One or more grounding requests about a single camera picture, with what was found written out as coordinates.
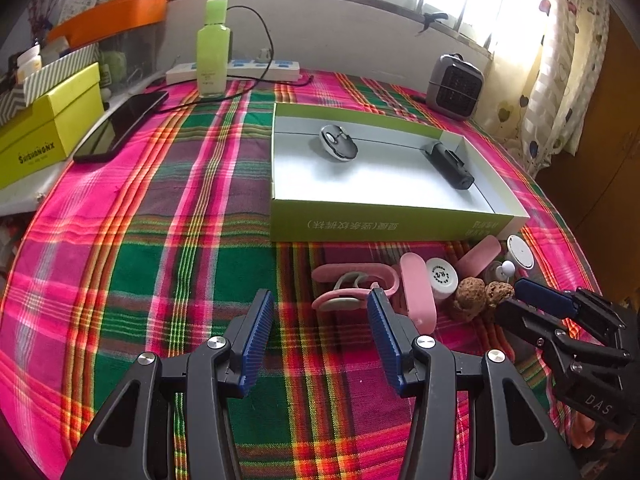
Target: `green bottle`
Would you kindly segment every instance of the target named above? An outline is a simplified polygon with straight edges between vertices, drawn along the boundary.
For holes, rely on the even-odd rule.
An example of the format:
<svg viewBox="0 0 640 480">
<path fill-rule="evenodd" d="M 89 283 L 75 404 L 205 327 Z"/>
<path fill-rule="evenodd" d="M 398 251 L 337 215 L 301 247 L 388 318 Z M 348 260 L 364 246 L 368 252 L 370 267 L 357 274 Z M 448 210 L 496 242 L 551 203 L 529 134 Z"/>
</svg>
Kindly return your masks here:
<svg viewBox="0 0 640 480">
<path fill-rule="evenodd" d="M 208 0 L 204 28 L 198 31 L 196 76 L 201 96 L 222 95 L 226 91 L 226 66 L 230 30 L 225 27 L 227 0 Z"/>
</svg>

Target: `yellow shoebox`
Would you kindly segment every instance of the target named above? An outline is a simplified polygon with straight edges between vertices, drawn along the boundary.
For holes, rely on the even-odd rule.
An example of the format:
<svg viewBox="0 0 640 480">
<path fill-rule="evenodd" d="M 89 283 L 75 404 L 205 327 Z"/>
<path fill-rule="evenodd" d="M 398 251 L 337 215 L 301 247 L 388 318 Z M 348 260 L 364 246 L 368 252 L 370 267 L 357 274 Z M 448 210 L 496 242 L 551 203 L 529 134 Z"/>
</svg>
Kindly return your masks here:
<svg viewBox="0 0 640 480">
<path fill-rule="evenodd" d="M 0 128 L 0 189 L 65 160 L 104 113 L 94 63 Z"/>
</svg>

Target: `white power strip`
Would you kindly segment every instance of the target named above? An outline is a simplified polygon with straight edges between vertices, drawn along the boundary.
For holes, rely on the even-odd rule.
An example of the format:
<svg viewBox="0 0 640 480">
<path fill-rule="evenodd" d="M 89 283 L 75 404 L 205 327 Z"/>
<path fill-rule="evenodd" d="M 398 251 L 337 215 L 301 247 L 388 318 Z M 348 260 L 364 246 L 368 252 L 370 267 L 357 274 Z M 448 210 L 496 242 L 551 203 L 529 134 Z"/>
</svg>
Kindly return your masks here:
<svg viewBox="0 0 640 480">
<path fill-rule="evenodd" d="M 235 77 L 260 77 L 267 64 L 256 60 L 232 60 L 226 74 Z M 273 81 L 297 81 L 300 78 L 300 64 L 297 61 L 277 61 L 271 63 L 265 79 Z M 182 63 L 166 73 L 167 84 L 181 83 L 196 79 L 196 64 Z"/>
</svg>

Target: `pink case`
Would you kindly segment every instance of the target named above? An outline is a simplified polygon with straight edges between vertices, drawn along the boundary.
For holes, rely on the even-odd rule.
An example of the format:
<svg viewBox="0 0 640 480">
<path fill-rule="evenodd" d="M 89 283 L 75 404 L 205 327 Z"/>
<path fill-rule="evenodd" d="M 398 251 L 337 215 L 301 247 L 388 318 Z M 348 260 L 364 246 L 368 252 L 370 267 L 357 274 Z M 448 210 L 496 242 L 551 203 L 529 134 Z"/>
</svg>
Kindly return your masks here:
<svg viewBox="0 0 640 480">
<path fill-rule="evenodd" d="M 424 260 L 415 253 L 403 254 L 400 271 L 409 318 L 420 334 L 433 333 L 438 315 Z"/>
<path fill-rule="evenodd" d="M 502 252 L 498 238 L 488 235 L 454 265 L 458 279 L 475 278 Z"/>
</svg>

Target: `black power bank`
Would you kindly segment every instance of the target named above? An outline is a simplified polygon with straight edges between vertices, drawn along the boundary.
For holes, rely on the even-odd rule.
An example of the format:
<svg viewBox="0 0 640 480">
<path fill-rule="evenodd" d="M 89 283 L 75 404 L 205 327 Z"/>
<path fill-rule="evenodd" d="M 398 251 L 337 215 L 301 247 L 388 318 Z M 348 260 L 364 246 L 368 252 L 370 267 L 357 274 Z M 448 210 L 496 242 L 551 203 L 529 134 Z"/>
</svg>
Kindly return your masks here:
<svg viewBox="0 0 640 480">
<path fill-rule="evenodd" d="M 469 189 L 474 182 L 474 176 L 469 173 L 465 163 L 451 150 L 436 142 L 429 153 L 421 150 L 433 167 L 451 184 L 454 189 Z"/>
</svg>

